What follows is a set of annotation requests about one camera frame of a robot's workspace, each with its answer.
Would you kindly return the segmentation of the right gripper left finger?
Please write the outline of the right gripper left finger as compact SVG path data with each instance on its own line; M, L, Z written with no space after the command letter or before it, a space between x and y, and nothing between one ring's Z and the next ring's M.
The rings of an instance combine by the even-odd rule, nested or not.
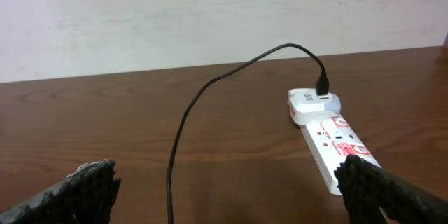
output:
M121 179L116 162L103 159L79 166L63 180L1 213L1 224L108 224Z

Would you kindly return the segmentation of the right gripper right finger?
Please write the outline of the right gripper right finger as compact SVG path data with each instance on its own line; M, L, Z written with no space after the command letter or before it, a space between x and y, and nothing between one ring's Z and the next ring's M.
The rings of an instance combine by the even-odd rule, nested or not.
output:
M357 156L334 171L350 224L447 224L447 201Z

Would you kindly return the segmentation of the white USB charger adapter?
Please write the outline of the white USB charger adapter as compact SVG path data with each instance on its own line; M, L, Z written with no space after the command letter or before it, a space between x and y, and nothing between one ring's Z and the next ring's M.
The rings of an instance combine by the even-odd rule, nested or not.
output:
M316 118L338 116L342 108L337 95L317 95L312 88L289 90L287 103L290 116L297 125L306 125Z

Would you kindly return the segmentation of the white power strip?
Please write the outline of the white power strip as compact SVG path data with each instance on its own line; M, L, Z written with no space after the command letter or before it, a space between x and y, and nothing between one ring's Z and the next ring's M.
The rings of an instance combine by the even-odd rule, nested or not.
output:
M341 194L335 171L345 162L348 155L358 155L379 166L378 161L341 115L314 119L300 129L328 190L334 195Z

